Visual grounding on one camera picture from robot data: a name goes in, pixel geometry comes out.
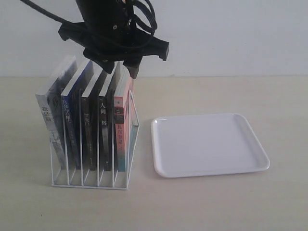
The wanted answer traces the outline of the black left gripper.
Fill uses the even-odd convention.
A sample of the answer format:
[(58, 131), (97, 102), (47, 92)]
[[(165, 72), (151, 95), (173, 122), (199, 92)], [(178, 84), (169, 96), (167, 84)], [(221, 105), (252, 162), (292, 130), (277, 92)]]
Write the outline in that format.
[(114, 70), (115, 62), (122, 61), (130, 77), (136, 79), (143, 57), (158, 56), (163, 61), (167, 60), (169, 53), (167, 41), (153, 37), (142, 48), (120, 48), (101, 38), (95, 39), (85, 31), (86, 29), (85, 23), (74, 23), (74, 26), (61, 25), (58, 33), (62, 40), (69, 39), (82, 46), (84, 57), (96, 62), (108, 74)]

